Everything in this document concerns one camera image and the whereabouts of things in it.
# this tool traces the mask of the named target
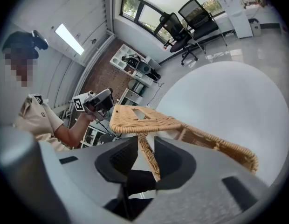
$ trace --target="white shelf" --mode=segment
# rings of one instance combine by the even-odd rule
[[[141,82],[147,86],[151,86],[153,84],[153,80],[151,78],[145,76],[144,74],[142,74],[136,70],[132,74],[128,73],[127,71],[124,70],[126,68],[127,64],[122,61],[122,57],[123,56],[127,57],[129,55],[135,55],[135,54],[140,56],[140,58],[144,59],[144,57],[141,56],[139,53],[137,53],[136,51],[134,51],[130,47],[123,44],[121,46],[121,48],[116,52],[116,54],[110,60],[110,64],[117,67],[119,70],[121,70],[122,72],[131,76],[132,78],[136,79],[137,81],[139,81],[139,82]]]

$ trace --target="ceiling light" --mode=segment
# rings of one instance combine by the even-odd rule
[[[71,33],[66,29],[64,24],[61,24],[57,30],[55,30],[55,33],[57,33],[70,47],[72,47],[78,54],[82,54],[84,49],[81,45],[75,40],[75,38],[71,35]]]

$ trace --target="gray tile floor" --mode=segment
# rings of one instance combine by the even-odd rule
[[[161,75],[161,87],[153,84],[148,88],[140,103],[141,106],[156,108],[166,92],[190,71],[219,61],[238,61],[256,67],[272,79],[282,92],[289,108],[289,40],[281,35],[279,29],[264,29],[259,37],[237,39],[234,35],[226,38],[228,47],[222,38],[206,45],[206,55],[199,49],[194,53],[198,61],[189,55],[181,65],[181,55],[164,63],[158,73]]]

